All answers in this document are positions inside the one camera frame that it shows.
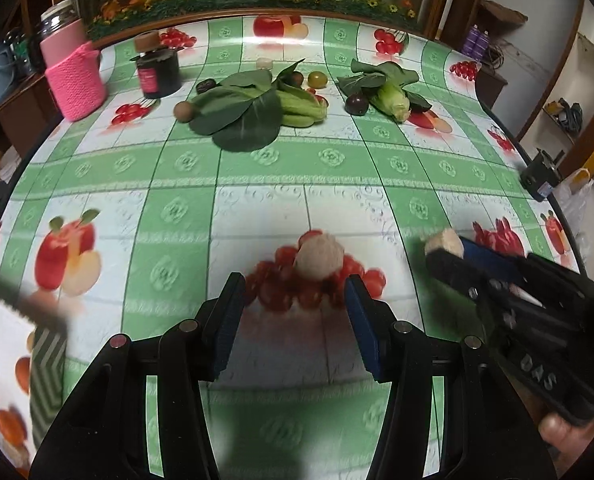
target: dark jar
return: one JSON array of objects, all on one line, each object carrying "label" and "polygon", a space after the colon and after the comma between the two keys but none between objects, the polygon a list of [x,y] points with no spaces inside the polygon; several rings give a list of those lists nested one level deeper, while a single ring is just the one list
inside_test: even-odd
[{"label": "dark jar", "polygon": [[138,57],[139,86],[146,99],[161,99],[181,88],[177,51],[161,44],[157,31],[140,34],[134,39]]}]

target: brown jar lid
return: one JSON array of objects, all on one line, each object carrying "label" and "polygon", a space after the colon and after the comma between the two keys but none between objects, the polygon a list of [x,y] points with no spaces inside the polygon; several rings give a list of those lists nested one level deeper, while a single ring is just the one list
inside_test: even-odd
[{"label": "brown jar lid", "polygon": [[150,52],[151,50],[155,50],[156,48],[161,47],[159,33],[156,30],[144,32],[139,36],[135,36],[134,44],[137,52]]}]

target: purple bottle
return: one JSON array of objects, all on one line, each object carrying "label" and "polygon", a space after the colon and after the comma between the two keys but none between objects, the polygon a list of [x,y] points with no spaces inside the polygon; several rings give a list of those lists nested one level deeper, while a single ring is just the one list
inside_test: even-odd
[{"label": "purple bottle", "polygon": [[485,31],[483,34],[480,34],[479,38],[475,43],[475,47],[472,49],[472,59],[475,61],[481,61],[484,57],[484,53],[488,48],[488,43],[490,43],[488,39],[488,30]]},{"label": "purple bottle", "polygon": [[462,54],[465,56],[472,55],[472,49],[475,48],[475,44],[477,43],[477,39],[480,36],[480,31],[477,28],[477,25],[473,25],[471,30],[468,31],[468,36],[464,40],[464,46],[462,47]]}]

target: brown ball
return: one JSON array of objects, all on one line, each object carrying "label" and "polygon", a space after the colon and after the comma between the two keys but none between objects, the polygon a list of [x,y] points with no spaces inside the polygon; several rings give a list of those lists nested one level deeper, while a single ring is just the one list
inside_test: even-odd
[{"label": "brown ball", "polygon": [[195,116],[195,105],[188,101],[180,101],[173,108],[173,115],[180,123],[188,123]]}]

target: table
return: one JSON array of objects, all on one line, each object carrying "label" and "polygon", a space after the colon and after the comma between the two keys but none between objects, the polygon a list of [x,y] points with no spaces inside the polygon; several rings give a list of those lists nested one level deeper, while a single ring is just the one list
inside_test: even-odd
[{"label": "table", "polygon": [[[516,251],[577,269],[552,206],[520,186],[525,165],[513,143],[476,100],[474,83],[450,72],[461,54],[411,36],[400,56],[385,56],[375,27],[308,16],[302,40],[260,38],[254,20],[180,26],[197,37],[180,52],[182,88],[128,124],[111,121],[120,105],[141,99],[132,42],[104,49],[106,103],[82,121],[61,121],[14,187],[0,221],[0,290],[68,319],[64,396],[111,335],[160,335],[216,297],[229,272],[250,273],[312,228],[385,273],[382,299],[399,319],[448,339],[481,329],[472,304],[424,269],[424,240],[439,230],[496,232]],[[196,82],[251,70],[259,57],[275,60],[275,74],[305,58],[305,75],[320,70],[331,80],[349,75],[353,58],[393,60],[419,73],[410,89],[432,104],[433,128],[398,126],[374,108],[352,117],[332,82],[317,91],[330,104],[322,124],[282,127],[253,153],[221,152],[174,120],[173,106],[195,94]],[[72,280],[63,269],[75,232],[86,257]],[[60,249],[47,249],[47,239]],[[364,370],[344,310],[293,304],[278,314],[255,300],[227,370],[202,387],[222,475],[363,478],[388,390]],[[161,473],[154,381],[146,393],[151,470]],[[427,474],[439,467],[442,428],[436,378]]]}]

